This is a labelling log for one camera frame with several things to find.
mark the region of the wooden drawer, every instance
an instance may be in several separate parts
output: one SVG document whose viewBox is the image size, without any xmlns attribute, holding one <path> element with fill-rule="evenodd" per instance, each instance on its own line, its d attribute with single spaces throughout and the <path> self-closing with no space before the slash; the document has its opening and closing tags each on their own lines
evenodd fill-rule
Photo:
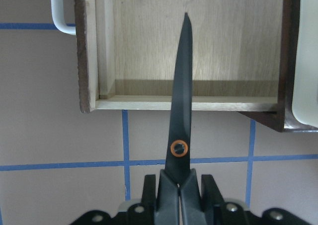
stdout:
<svg viewBox="0 0 318 225">
<path fill-rule="evenodd" d="M 277 123 L 263 124 L 284 128 L 292 0 L 75 1 L 82 112 L 170 110 L 188 12 L 193 110 L 268 112 Z"/>
</svg>

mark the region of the white handle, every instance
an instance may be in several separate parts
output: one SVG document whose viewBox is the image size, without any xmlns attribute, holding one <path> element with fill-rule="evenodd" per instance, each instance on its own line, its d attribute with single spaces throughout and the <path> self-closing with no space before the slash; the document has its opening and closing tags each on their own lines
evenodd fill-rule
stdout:
<svg viewBox="0 0 318 225">
<path fill-rule="evenodd" d="M 76 35 L 74 26 L 67 26 L 64 19 L 63 0 L 51 0 L 52 18 L 53 22 L 60 31 Z"/>
</svg>

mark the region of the wood grain surface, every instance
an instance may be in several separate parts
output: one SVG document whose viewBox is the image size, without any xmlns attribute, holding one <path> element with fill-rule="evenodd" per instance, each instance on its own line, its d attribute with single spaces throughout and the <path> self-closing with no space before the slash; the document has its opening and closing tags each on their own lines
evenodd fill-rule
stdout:
<svg viewBox="0 0 318 225">
<path fill-rule="evenodd" d="M 282 0 L 96 0 L 100 98 L 171 95 L 185 12 L 194 95 L 277 95 Z"/>
</svg>

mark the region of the white plastic object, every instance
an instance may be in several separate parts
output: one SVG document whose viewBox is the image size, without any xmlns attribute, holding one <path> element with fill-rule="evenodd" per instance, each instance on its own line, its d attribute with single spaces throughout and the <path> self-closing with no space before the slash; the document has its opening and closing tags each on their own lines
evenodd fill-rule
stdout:
<svg viewBox="0 0 318 225">
<path fill-rule="evenodd" d="M 64 19 L 63 0 L 51 0 L 52 18 L 53 22 L 60 31 L 76 35 L 74 26 L 67 26 Z"/>
<path fill-rule="evenodd" d="M 301 0 L 292 111 L 318 127 L 318 0 Z"/>
</svg>

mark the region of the tile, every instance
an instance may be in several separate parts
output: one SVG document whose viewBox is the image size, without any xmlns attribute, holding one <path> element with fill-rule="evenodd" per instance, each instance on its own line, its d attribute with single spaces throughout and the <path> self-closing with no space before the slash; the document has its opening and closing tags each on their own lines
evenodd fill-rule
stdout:
<svg viewBox="0 0 318 225">
<path fill-rule="evenodd" d="M 75 37 L 4 30 L 0 38 L 0 164 L 123 159 L 121 111 L 80 112 Z"/>
<path fill-rule="evenodd" d="M 0 0 L 1 22 L 53 23 L 51 0 Z M 64 0 L 66 23 L 74 23 L 74 0 Z"/>
<path fill-rule="evenodd" d="M 164 159 L 169 111 L 129 111 L 130 159 Z M 250 120 L 236 112 L 192 112 L 191 158 L 247 156 Z"/>
<path fill-rule="evenodd" d="M 251 211 L 281 207 L 318 224 L 318 160 L 253 163 Z"/>
<path fill-rule="evenodd" d="M 159 182 L 159 172 L 164 165 L 139 165 L 130 167 L 130 186 L 131 197 L 141 198 L 144 176 L 146 174 L 155 174 L 157 189 Z M 201 175 L 213 175 L 223 197 L 239 199 L 245 201 L 246 188 L 246 162 L 230 163 L 203 163 L 191 164 L 195 168 L 198 177 L 199 188 L 201 189 Z"/>
<path fill-rule="evenodd" d="M 254 155 L 318 154 L 318 133 L 279 133 L 256 123 Z"/>
<path fill-rule="evenodd" d="M 90 210 L 117 214 L 123 167 L 0 172 L 3 224 L 67 225 Z"/>
</svg>

